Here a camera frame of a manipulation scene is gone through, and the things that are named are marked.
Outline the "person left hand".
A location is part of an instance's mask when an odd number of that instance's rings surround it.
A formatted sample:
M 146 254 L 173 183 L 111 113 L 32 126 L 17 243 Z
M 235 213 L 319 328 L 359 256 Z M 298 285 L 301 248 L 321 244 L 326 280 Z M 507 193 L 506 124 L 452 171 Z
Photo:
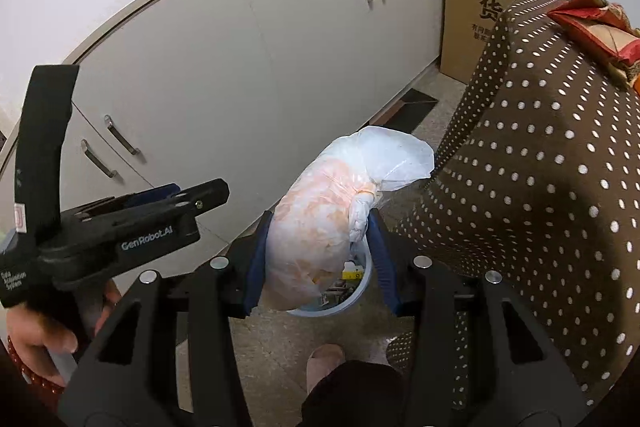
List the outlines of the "person left hand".
M 6 327 L 13 347 L 24 365 L 32 373 L 64 387 L 65 381 L 50 353 L 75 353 L 78 349 L 75 334 L 50 317 L 30 309 L 26 303 L 6 311 Z

